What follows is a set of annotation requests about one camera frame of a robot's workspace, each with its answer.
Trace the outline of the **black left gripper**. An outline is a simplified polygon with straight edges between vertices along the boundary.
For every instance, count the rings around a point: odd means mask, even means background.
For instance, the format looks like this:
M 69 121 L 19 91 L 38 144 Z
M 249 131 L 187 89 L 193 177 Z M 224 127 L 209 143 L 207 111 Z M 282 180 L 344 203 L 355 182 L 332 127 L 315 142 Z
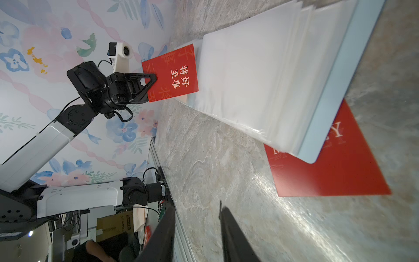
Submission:
M 67 77 L 84 101 L 76 119 L 94 118 L 99 114 L 107 119 L 115 115 L 123 119 L 120 111 L 134 113 L 128 107 L 136 103 L 147 103 L 148 91 L 156 83 L 156 74 L 119 73 L 105 76 L 93 61 L 83 62 L 67 71 Z

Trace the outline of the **red money card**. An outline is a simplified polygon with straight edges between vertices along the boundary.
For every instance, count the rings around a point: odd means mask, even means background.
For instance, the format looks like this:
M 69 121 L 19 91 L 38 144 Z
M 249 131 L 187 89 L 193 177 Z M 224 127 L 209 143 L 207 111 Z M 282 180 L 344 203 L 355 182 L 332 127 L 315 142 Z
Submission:
M 313 164 L 265 146 L 279 197 L 390 195 L 392 192 L 347 102 Z

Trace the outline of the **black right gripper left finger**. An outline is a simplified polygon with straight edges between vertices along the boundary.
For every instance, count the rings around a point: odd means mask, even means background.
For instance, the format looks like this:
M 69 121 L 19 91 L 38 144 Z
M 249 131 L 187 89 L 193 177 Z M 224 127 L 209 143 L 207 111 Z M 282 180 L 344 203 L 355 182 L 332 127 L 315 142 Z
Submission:
M 171 262 L 175 240 L 175 208 L 170 206 L 135 262 Z

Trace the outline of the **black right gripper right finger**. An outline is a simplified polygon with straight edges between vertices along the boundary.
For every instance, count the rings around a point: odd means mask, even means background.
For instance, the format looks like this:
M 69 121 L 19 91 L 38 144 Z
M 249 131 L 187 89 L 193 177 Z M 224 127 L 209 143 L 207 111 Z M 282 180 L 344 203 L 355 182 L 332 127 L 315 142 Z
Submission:
M 225 262 L 259 262 L 231 211 L 220 202 L 219 220 Z

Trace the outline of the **red card gold text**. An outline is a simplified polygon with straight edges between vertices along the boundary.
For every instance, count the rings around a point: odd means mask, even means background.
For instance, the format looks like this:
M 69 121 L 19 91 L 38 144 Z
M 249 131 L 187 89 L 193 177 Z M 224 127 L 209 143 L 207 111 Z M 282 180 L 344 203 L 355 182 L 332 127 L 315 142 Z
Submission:
M 149 102 L 185 96 L 199 90 L 195 46 L 179 48 L 142 63 L 145 74 L 156 81 L 147 91 Z

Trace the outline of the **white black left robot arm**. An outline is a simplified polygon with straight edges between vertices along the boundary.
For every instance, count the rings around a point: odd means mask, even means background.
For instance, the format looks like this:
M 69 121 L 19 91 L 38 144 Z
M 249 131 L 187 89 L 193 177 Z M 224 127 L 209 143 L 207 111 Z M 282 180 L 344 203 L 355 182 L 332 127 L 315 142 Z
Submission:
M 16 240 L 54 217 L 102 206 L 145 206 L 164 198 L 161 182 L 145 184 L 132 172 L 113 182 L 92 183 L 89 162 L 55 156 L 98 115 L 110 119 L 131 104 L 148 101 L 155 74 L 114 72 L 93 62 L 69 70 L 82 104 L 70 102 L 45 128 L 1 165 L 1 240 Z

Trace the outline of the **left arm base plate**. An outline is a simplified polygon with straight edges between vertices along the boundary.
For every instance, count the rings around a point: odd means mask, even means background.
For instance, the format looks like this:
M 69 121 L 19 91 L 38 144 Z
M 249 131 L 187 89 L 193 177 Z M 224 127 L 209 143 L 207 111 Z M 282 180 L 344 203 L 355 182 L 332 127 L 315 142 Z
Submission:
M 158 220 L 160 221 L 164 217 L 167 209 L 169 207 L 175 207 L 175 204 L 162 167 L 157 168 L 156 180 L 161 184 L 162 187 L 162 200 L 158 202 Z

